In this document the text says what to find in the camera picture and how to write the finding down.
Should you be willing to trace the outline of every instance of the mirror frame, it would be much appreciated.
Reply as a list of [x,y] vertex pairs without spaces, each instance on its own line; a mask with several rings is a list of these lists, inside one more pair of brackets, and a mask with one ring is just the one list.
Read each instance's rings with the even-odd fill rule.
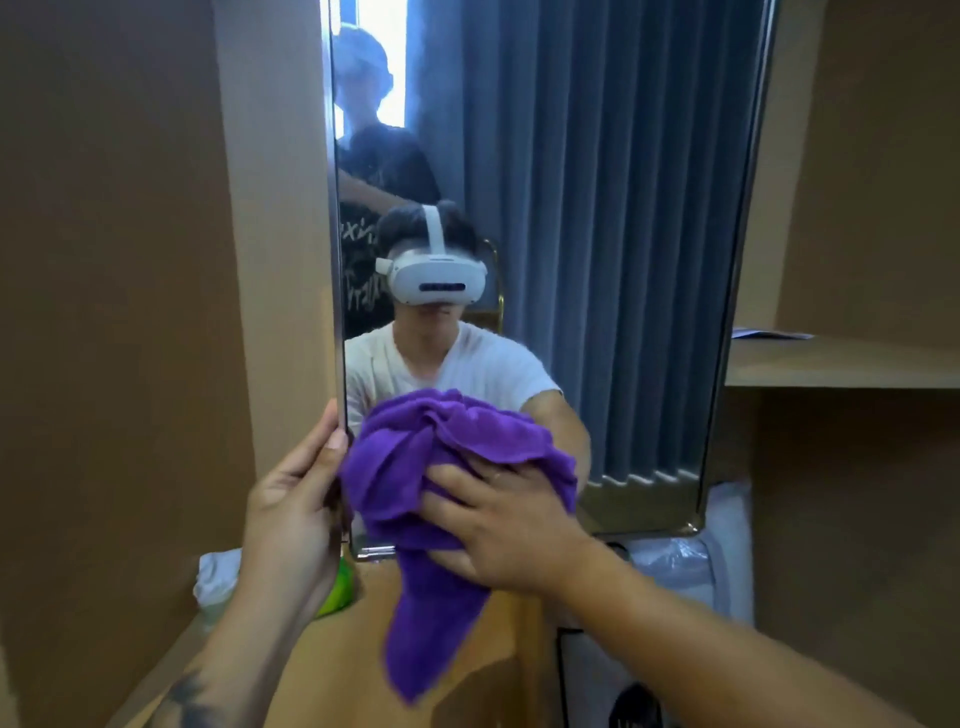
[[[336,347],[336,377],[337,377],[337,405],[339,412],[340,425],[347,427],[347,377],[344,357],[344,293],[342,282],[342,259],[340,250],[340,206],[337,190],[337,164],[336,164],[336,131],[334,127],[334,109],[333,109],[333,55],[332,55],[332,15],[330,0],[322,0],[320,3],[321,32],[322,32],[322,53],[324,60],[324,124],[325,124],[325,142],[327,157],[327,189],[330,210],[330,272],[333,280],[331,286],[333,290],[334,302],[334,335]],[[740,265],[743,256],[743,243],[746,235],[747,219],[750,210],[750,200],[753,193],[754,173],[756,170],[756,155],[759,142],[759,131],[763,117],[763,110],[766,99],[766,88],[770,75],[771,51],[773,48],[774,29],[778,15],[779,0],[765,0],[762,8],[762,19],[760,22],[760,34],[756,45],[756,77],[755,92],[750,110],[748,128],[747,154],[744,159],[743,183],[740,191],[736,224],[734,227],[733,255],[731,268],[728,273],[728,293],[724,305],[723,326],[721,328],[722,341],[720,343],[719,355],[717,356],[717,366],[714,373],[713,390],[710,398],[710,407],[708,414],[708,437],[704,446],[703,459],[701,460],[700,473],[698,476],[698,487],[696,494],[696,503],[692,509],[686,509],[686,516],[677,522],[670,523],[664,527],[655,529],[637,530],[637,531],[608,531],[600,524],[599,529],[594,529],[593,535],[603,540],[624,539],[642,539],[642,538],[663,538],[670,536],[693,536],[703,529],[707,516],[707,496],[709,486],[706,483],[707,463],[712,453],[714,445],[713,432],[717,427],[717,411],[723,387],[725,386],[725,376],[727,371],[727,361],[730,355],[731,338],[730,333],[733,323],[733,312],[736,305],[736,290],[740,275]],[[498,304],[502,307],[502,295],[499,297]],[[396,556],[396,550],[392,545],[377,543],[368,543],[364,536],[354,532],[353,523],[345,535],[345,540],[349,543],[350,552],[353,558],[358,562],[380,561]]]

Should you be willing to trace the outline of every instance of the curtain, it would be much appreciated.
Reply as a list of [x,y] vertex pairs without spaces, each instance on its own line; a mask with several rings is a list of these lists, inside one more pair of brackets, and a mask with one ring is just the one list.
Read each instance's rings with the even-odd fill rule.
[[580,414],[595,481],[699,478],[764,13],[410,0],[408,126],[497,242],[505,333]]

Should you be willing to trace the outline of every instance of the neck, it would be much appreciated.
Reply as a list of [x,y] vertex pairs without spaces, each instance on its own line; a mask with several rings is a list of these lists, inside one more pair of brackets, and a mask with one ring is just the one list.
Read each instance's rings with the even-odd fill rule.
[[350,136],[362,132],[374,124],[378,124],[379,121],[380,120],[376,118],[376,110],[355,111],[350,114],[344,113],[344,122],[347,126],[346,131]]
[[431,378],[440,370],[447,353],[457,341],[460,326],[431,328],[423,331],[394,322],[396,350],[406,362],[410,374],[417,378]]

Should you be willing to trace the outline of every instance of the white vr headset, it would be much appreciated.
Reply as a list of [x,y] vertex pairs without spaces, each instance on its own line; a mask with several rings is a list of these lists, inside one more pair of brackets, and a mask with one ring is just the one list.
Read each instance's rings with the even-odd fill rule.
[[390,292],[401,303],[470,305],[483,296],[487,266],[466,251],[448,250],[440,212],[423,206],[428,240],[401,240],[390,257],[376,260],[376,272],[387,277]]

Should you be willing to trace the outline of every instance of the microfiber cloth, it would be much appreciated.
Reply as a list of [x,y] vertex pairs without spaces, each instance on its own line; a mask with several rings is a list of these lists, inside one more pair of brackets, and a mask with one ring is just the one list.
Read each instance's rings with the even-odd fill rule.
[[381,402],[363,422],[340,470],[351,507],[370,536],[396,546],[403,589],[386,642],[387,674],[413,703],[449,666],[490,590],[442,567],[427,550],[462,548],[451,534],[417,515],[424,489],[449,495],[427,479],[431,465],[469,467],[461,452],[493,463],[532,462],[573,512],[574,460],[553,447],[544,427],[457,390],[419,390]]

